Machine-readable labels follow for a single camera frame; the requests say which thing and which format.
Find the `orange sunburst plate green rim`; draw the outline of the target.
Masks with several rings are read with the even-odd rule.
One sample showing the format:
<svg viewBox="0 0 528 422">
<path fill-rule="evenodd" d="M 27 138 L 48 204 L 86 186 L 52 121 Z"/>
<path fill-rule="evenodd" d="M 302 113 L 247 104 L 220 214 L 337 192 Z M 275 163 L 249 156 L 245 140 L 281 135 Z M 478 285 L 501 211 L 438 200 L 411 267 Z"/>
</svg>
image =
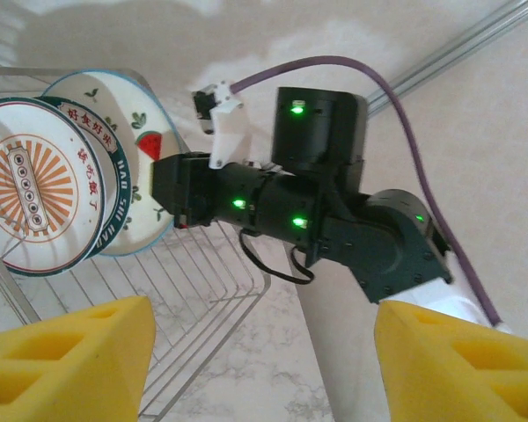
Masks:
<svg viewBox="0 0 528 422">
<path fill-rule="evenodd" d="M 54 96 L 0 98 L 0 258 L 26 277 L 100 254 L 131 204 L 127 154 L 91 108 Z"/>
</svg>

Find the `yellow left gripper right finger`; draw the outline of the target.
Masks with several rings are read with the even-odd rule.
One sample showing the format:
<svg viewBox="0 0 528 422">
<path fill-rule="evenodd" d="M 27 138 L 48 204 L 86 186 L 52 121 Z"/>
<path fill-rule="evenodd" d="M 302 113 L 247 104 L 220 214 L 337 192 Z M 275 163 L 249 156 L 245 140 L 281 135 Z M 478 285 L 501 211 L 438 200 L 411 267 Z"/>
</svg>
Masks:
<svg viewBox="0 0 528 422">
<path fill-rule="evenodd" d="M 391 422 L 528 422 L 528 340 L 410 303 L 374 327 Z"/>
</svg>

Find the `aluminium frame post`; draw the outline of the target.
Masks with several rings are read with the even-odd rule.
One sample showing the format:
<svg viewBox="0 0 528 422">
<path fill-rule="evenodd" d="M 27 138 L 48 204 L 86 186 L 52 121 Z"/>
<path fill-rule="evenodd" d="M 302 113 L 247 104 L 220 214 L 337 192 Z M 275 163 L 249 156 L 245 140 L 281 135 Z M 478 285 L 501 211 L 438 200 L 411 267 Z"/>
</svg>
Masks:
<svg viewBox="0 0 528 422">
<path fill-rule="evenodd" d="M 528 20 L 528 0 L 508 0 L 389 84 L 402 98 Z"/>
</svg>

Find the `fruit print plate blue rim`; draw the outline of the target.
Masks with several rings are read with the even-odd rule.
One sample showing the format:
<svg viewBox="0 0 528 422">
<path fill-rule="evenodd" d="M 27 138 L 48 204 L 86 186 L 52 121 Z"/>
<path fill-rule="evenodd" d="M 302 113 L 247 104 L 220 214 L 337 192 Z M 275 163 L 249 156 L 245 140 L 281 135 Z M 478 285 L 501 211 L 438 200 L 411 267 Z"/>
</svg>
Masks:
<svg viewBox="0 0 528 422">
<path fill-rule="evenodd" d="M 151 196 L 151 165 L 183 148 L 172 120 L 156 97 L 128 76 L 108 70 L 81 70 L 63 76 L 44 92 L 95 112 L 117 136 L 130 167 L 130 207 L 113 240 L 100 253 L 126 256 L 153 246 L 173 216 Z"/>
</svg>

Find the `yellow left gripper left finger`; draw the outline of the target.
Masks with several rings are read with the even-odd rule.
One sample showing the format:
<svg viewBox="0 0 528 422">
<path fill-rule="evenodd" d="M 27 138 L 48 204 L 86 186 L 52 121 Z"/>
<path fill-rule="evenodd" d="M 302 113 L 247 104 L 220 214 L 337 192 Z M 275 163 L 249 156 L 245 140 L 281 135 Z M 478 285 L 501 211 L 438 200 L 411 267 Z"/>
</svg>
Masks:
<svg viewBox="0 0 528 422">
<path fill-rule="evenodd" d="M 155 336 L 146 296 L 0 332 L 0 422 L 138 422 Z"/>
</svg>

